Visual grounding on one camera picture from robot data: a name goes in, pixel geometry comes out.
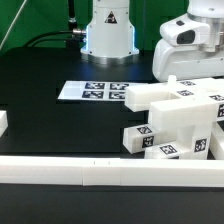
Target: white bar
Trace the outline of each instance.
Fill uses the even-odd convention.
[[[82,185],[82,166],[73,158],[0,156],[0,183]]]
[[[95,160],[0,156],[0,183],[82,186],[85,178],[86,184],[94,181],[92,185],[104,185],[103,178],[108,180],[111,172],[120,169],[115,175],[120,182],[113,185],[224,187],[223,161],[118,159],[111,166],[108,159],[102,159],[94,176],[86,175]]]

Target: white robot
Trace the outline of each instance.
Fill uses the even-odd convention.
[[[190,0],[187,14],[160,27],[153,73],[161,82],[224,75],[224,1]]]
[[[86,29],[82,58],[100,64],[136,59],[135,28],[129,21],[129,0],[93,0],[93,18]]]

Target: black table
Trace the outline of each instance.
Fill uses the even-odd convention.
[[[0,109],[9,127],[1,155],[131,156],[125,127],[144,124],[122,102],[58,101],[66,80],[156,82],[152,52],[102,66],[65,49],[16,48],[0,58]],[[0,223],[223,223],[223,189],[0,185]]]
[[[0,109],[9,128],[1,154],[128,154],[123,129],[144,124],[146,112],[133,113],[124,102],[59,101],[66,80],[155,82],[152,52],[139,62],[118,66],[87,63],[78,51],[17,48],[0,60]]]

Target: white block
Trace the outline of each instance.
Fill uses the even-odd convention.
[[[169,99],[166,84],[150,84],[126,88],[125,105],[132,111],[149,110],[151,102]]]
[[[82,166],[76,158],[0,156],[0,183],[82,185]]]
[[[223,187],[224,163],[212,160],[125,160],[122,186]]]
[[[149,124],[124,129],[123,145],[128,151],[138,153],[152,145],[174,141],[177,138],[176,130],[158,132]]]
[[[216,93],[220,91],[222,92],[224,86],[224,79],[204,78],[204,79],[182,80],[179,83],[187,86],[189,89],[192,89],[195,92],[195,94],[203,95],[203,94]]]
[[[178,129],[177,141],[180,144],[194,150],[196,141],[200,139],[206,140],[206,148],[209,145],[209,139],[212,132],[212,123],[203,125],[181,127]]]
[[[224,132],[218,123],[213,124],[209,147],[216,160],[224,160]]]
[[[151,103],[151,125],[158,130],[175,129],[191,125],[203,125],[216,120],[216,103],[200,98]]]
[[[216,121],[224,121],[224,92],[206,94],[211,102],[216,103]]]
[[[182,99],[189,100],[189,98],[195,98],[195,92],[192,88],[179,86],[170,91],[170,99]]]
[[[191,154],[190,149],[175,141],[147,148],[145,159],[189,159]]]
[[[206,160],[208,156],[208,139],[194,140],[193,147],[186,147],[180,142],[174,141],[166,144],[152,146],[145,150],[145,159],[189,159]]]
[[[0,111],[0,137],[8,127],[6,111]]]
[[[83,185],[120,186],[120,159],[94,159],[83,167]]]

